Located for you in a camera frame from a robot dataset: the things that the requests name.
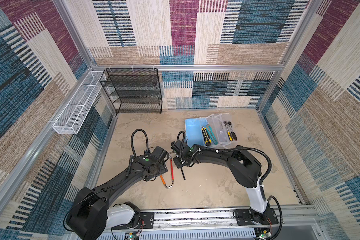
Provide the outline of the red handled hex key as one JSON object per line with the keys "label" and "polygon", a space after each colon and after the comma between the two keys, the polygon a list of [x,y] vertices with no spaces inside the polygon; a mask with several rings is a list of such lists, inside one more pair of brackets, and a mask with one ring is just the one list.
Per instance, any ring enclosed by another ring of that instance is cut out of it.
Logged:
{"label": "red handled hex key", "polygon": [[171,170],[171,181],[172,179],[174,180],[174,184],[175,184],[175,179],[174,179],[174,163],[173,163],[173,158],[170,157],[170,170]]}

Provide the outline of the orange handled hex key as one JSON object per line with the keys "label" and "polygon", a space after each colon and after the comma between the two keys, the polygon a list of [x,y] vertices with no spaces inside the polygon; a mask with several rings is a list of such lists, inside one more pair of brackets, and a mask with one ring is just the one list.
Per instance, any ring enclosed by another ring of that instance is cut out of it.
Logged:
{"label": "orange handled hex key", "polygon": [[173,179],[171,181],[171,184],[167,185],[167,183],[166,183],[166,181],[165,181],[165,179],[164,179],[164,177],[162,175],[160,175],[160,178],[161,178],[161,181],[162,181],[162,183],[163,183],[163,185],[164,185],[164,187],[166,189],[170,189],[170,188],[172,188],[174,186],[174,180]]}

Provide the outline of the yellow black utility knife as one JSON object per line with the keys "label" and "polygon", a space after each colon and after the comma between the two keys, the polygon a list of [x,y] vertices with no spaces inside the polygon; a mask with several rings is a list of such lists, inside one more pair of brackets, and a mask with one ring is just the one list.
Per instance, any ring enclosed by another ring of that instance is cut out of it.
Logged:
{"label": "yellow black utility knife", "polygon": [[204,126],[202,126],[202,133],[203,133],[205,145],[206,146],[211,146],[212,145],[212,140],[211,140],[211,138],[209,136],[209,133],[208,133],[207,129]]}

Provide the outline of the light blue plastic toolbox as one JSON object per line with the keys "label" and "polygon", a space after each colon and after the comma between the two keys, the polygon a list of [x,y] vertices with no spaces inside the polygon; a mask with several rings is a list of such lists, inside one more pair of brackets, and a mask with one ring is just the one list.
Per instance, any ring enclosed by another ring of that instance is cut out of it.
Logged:
{"label": "light blue plastic toolbox", "polygon": [[228,149],[238,140],[230,114],[211,114],[204,118],[185,120],[186,143],[189,147]]}

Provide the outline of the yellow handled ratchet wrench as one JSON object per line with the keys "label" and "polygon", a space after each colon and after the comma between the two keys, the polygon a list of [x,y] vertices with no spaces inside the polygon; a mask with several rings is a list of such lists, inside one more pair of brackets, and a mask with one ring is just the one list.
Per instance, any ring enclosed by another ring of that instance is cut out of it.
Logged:
{"label": "yellow handled ratchet wrench", "polygon": [[224,121],[224,126],[225,126],[225,128],[226,128],[226,132],[227,132],[228,138],[229,138],[230,142],[232,142],[232,141],[233,141],[233,138],[232,138],[232,136],[231,136],[231,133],[230,133],[230,130],[229,130],[228,122],[227,122],[227,121]]}

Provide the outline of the teal utility knife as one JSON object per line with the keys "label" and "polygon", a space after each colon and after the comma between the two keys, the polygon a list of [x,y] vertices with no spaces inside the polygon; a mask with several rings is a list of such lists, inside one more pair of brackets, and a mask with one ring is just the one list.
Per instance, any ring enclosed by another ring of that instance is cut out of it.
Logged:
{"label": "teal utility knife", "polygon": [[215,134],[214,134],[214,132],[212,130],[212,127],[209,124],[207,124],[206,129],[207,129],[207,131],[209,133],[209,136],[210,136],[210,138],[212,140],[213,145],[217,145],[218,140],[217,140],[217,138],[216,138],[216,136],[215,136]]}

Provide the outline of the small clear handled screwdriver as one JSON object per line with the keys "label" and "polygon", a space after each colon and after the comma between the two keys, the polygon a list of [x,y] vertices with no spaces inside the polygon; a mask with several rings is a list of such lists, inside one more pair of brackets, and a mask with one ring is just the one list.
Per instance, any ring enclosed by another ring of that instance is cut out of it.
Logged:
{"label": "small clear handled screwdriver", "polygon": [[223,128],[223,124],[220,120],[218,120],[219,124],[218,124],[218,130],[219,130],[219,140],[220,142],[224,142],[226,140],[225,137],[225,132],[224,132],[224,128]]}

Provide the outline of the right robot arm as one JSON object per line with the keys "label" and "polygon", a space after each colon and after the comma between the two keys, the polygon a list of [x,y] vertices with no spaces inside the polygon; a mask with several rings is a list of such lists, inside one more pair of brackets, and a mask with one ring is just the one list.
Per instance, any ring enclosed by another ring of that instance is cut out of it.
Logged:
{"label": "right robot arm", "polygon": [[250,225],[276,225],[282,221],[275,215],[265,197],[263,182],[272,170],[272,162],[263,151],[243,146],[233,149],[214,149],[201,145],[189,147],[184,140],[171,143],[176,154],[174,162],[177,168],[192,167],[195,164],[209,163],[230,169],[235,180],[246,189],[250,200],[248,210],[234,212],[238,225],[249,221]]}

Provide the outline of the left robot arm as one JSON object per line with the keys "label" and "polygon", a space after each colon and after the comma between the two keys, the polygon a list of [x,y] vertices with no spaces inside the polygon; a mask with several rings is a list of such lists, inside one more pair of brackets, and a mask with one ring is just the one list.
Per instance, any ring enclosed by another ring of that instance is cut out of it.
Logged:
{"label": "left robot arm", "polygon": [[82,188],[72,208],[66,213],[63,226],[82,240],[96,240],[105,229],[120,225],[136,226],[140,209],[130,203],[111,205],[126,190],[140,181],[153,181],[168,171],[166,161],[170,155],[161,147],[146,147],[140,156],[133,152],[128,167],[106,183],[93,189]]}

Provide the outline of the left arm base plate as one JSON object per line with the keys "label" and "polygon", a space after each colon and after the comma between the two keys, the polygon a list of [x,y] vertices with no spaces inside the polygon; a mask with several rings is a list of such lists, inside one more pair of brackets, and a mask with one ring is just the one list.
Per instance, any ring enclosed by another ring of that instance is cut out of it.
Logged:
{"label": "left arm base plate", "polygon": [[154,227],[154,212],[139,212],[135,214],[130,223],[112,227],[112,230],[133,230],[137,231],[143,226],[143,230],[152,229]]}

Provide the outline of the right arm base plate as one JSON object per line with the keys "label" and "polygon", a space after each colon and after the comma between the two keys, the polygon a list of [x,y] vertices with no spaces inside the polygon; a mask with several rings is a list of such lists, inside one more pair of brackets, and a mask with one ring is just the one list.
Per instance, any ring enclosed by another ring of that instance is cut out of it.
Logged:
{"label": "right arm base plate", "polygon": [[278,225],[279,220],[272,208],[267,208],[264,213],[258,213],[251,208],[236,209],[233,216],[237,221],[238,226],[254,226],[254,225]]}

